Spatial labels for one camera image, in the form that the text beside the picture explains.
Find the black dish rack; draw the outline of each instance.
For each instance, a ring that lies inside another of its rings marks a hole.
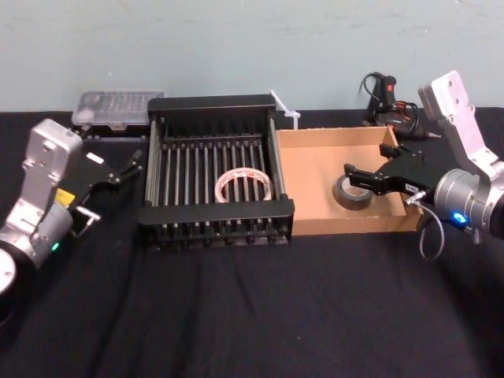
[[[269,94],[149,101],[149,161],[139,223],[156,247],[288,243],[294,202],[284,178]],[[273,182],[264,188],[237,179],[217,203],[214,186],[229,169],[256,168]]]

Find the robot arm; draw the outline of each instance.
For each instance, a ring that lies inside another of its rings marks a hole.
[[[12,313],[33,272],[72,227],[55,202],[57,186],[77,164],[82,139],[52,120],[30,133],[20,197],[0,229],[0,323]]]
[[[391,160],[377,172],[346,165],[350,183],[371,188],[376,195],[390,191],[412,195],[406,204],[425,201],[460,229],[490,232],[504,239],[504,163],[485,146],[459,74],[450,72],[421,88],[419,94],[428,117],[443,129],[465,170],[441,172],[419,153],[382,146],[380,152]]]
[[[52,120],[31,130],[20,197],[0,228],[0,325],[25,295],[35,271],[71,231],[74,217],[87,217],[84,230],[99,221],[83,207],[89,197],[118,189],[142,169],[140,150],[116,172],[100,157],[84,155],[82,146],[77,134]]]

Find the white plastic clip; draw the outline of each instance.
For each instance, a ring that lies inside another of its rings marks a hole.
[[[298,119],[301,117],[301,114],[296,112],[295,110],[289,110],[287,107],[284,105],[283,102],[278,98],[276,95],[275,91],[272,89],[270,92],[271,96],[275,98],[276,104],[285,112],[285,117],[290,117],[292,118],[292,122],[294,124],[294,130],[298,129]]]

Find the duct tape roll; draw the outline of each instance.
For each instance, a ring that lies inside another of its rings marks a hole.
[[[369,206],[372,200],[372,192],[361,187],[350,185],[350,179],[341,176],[332,188],[335,200],[345,209],[362,210]]]

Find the blue led light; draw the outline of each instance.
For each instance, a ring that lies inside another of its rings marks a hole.
[[[460,214],[460,213],[454,213],[453,215],[453,218],[456,222],[460,223],[460,224],[464,224],[464,223],[467,223],[467,218],[465,218],[465,216],[463,214]]]

